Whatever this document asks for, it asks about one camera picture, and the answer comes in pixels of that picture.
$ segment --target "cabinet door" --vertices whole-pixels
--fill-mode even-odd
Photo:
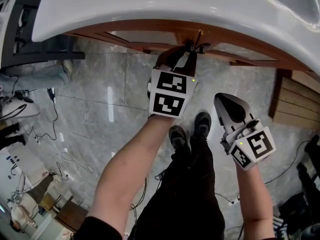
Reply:
[[[231,65],[282,67],[282,63],[277,59],[253,49],[232,44],[232,40],[228,42],[224,41],[228,39],[230,38],[224,35],[217,36],[209,31],[202,31],[197,45],[204,43],[210,44],[209,49],[206,50],[205,53],[218,59],[229,61]]]

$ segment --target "forearm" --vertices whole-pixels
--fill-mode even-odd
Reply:
[[[130,205],[147,176],[174,119],[155,115],[107,164],[96,187],[89,216],[121,234]]]
[[[258,166],[247,171],[236,165],[243,220],[260,221],[273,219],[273,203]]]

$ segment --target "gray tile floor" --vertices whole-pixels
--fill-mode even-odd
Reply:
[[[88,39],[80,39],[77,48],[85,51],[86,60],[74,61],[70,85],[56,88],[57,140],[52,141],[46,136],[37,143],[31,134],[25,152],[35,154],[48,169],[57,171],[56,162],[59,162],[62,173],[69,175],[66,184],[76,199],[89,208],[105,165],[148,118],[147,81],[158,56],[130,53],[132,51],[126,48]],[[310,138],[311,130],[275,124],[268,117],[275,80],[274,68],[230,67],[225,61],[200,56],[196,77],[199,82],[192,100],[183,119],[175,123],[190,135],[196,114],[201,110],[211,113],[208,144],[214,159],[215,191],[229,200],[237,198],[238,184],[235,164],[219,143],[224,131],[217,121],[214,108],[216,93],[228,93],[244,99],[262,124],[270,127],[277,151],[259,164],[265,182],[287,168],[295,158],[299,143]],[[38,118],[23,120],[25,130],[29,132],[34,126],[38,135],[48,132],[53,136],[55,112],[47,92],[37,90],[31,92],[30,97],[40,106],[41,114]],[[22,155],[18,150],[15,145],[9,149],[13,155]],[[154,177],[169,165],[173,151],[166,137],[148,175],[146,197],[137,209],[138,215],[155,193],[158,181]],[[285,202],[301,189],[295,167],[267,187],[275,205]],[[230,206],[219,195],[217,199],[225,218],[226,236],[237,238],[242,225],[240,204]],[[134,217],[130,214],[127,232],[130,232],[133,223]]]

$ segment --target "white device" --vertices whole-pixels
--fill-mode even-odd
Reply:
[[[181,118],[197,83],[191,76],[152,69],[149,112]]]
[[[241,168],[248,170],[277,150],[269,128],[263,127],[254,117],[245,101],[230,94],[217,93],[214,106],[225,130],[220,143]]]

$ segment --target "person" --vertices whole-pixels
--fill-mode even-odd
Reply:
[[[34,64],[13,66],[0,70],[0,85],[4,93],[17,90],[43,89],[64,86],[70,83],[73,63],[58,61],[47,67]]]
[[[0,130],[0,150],[17,142],[21,142],[24,146],[26,145],[25,137],[22,134],[13,137],[7,137],[8,135],[19,130],[20,125],[18,122]]]
[[[190,138],[173,118],[151,116],[106,165],[92,207],[73,236],[121,240],[131,203],[142,186],[168,132],[175,149],[161,187],[143,209],[130,240],[224,239],[225,221],[215,197],[213,155],[207,144],[211,117],[202,112]],[[273,204],[257,166],[236,167],[246,240],[275,239]]]
[[[21,232],[21,226],[27,222],[29,226],[36,228],[37,224],[29,216],[28,211],[22,205],[16,203],[8,203],[11,208],[10,226],[16,232]]]

